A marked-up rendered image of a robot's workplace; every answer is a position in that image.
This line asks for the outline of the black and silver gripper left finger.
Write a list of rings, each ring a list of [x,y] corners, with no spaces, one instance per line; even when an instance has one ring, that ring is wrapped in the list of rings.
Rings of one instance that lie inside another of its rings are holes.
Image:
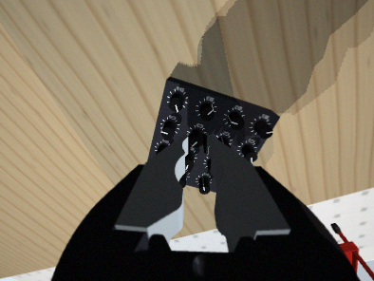
[[[50,281],[85,281],[110,261],[148,249],[152,234],[170,239],[183,225],[185,157],[191,134],[137,165],[88,212],[70,237]]]

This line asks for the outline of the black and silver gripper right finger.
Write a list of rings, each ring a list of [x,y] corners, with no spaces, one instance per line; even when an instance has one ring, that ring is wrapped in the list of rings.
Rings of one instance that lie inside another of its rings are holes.
[[[250,236],[259,253],[284,259],[319,281],[360,281],[336,239],[300,199],[214,136],[202,137],[216,179],[215,225],[229,253],[240,237]]]

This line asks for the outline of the black knob box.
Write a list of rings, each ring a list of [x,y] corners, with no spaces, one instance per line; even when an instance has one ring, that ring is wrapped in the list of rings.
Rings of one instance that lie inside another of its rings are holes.
[[[199,188],[203,195],[210,191],[216,193],[216,179],[210,172],[211,159],[204,153],[202,134],[214,136],[249,162],[254,162],[279,119],[268,108],[169,77],[148,160],[189,133],[191,149],[185,157],[185,174],[179,183],[183,188],[186,185]]]

